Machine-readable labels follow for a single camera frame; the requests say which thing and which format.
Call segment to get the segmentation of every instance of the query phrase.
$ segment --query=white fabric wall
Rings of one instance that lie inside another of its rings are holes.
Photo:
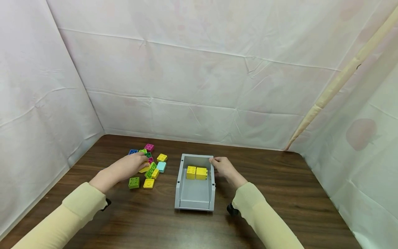
[[[398,27],[392,34],[327,125],[309,127],[291,147],[304,156],[364,249],[398,245]]]
[[[283,149],[397,0],[48,0],[106,133]]]
[[[45,0],[0,1],[0,239],[104,134]]]

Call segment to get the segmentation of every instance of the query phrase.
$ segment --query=brown tabletop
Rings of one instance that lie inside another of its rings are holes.
[[[360,249],[304,159],[296,153],[106,135],[68,171],[0,243],[10,248],[51,213],[81,183],[125,156],[130,149],[154,144],[156,158],[168,156],[167,166],[153,189],[129,190],[128,180],[107,197],[112,205],[98,212],[65,248],[265,248],[240,216],[226,207],[234,197],[224,179],[216,179],[213,213],[175,210],[174,198],[182,153],[226,156],[293,230],[306,249]]]

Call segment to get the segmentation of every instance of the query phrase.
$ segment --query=sleeve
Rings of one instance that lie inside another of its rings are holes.
[[[232,205],[240,211],[268,249],[304,249],[292,230],[252,183],[248,182],[237,189]]]
[[[83,183],[12,249],[60,249],[107,205],[105,195]]]

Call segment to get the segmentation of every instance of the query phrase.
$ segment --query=gray tray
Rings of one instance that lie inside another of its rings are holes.
[[[213,156],[182,154],[179,165],[175,209],[214,211],[214,167],[209,162]],[[206,180],[187,179],[188,166],[207,168]]]

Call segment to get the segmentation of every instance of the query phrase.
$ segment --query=yellow brick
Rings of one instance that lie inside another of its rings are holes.
[[[141,170],[138,171],[138,172],[139,172],[139,173],[145,173],[145,172],[147,172],[149,169],[150,169],[150,166],[145,167],[145,168],[141,169]]]
[[[160,154],[157,158],[158,162],[166,162],[167,161],[167,156],[164,154]]]
[[[207,179],[207,169],[206,168],[196,168],[196,179],[206,180]]]
[[[153,188],[154,183],[155,179],[145,179],[144,188]]]
[[[188,166],[187,179],[195,180],[195,172],[196,172],[196,167],[195,166]]]
[[[152,173],[152,178],[153,178],[153,179],[156,179],[156,178],[158,177],[158,175],[159,175],[159,170],[158,170],[158,169],[155,169],[155,170],[153,171],[153,173]]]

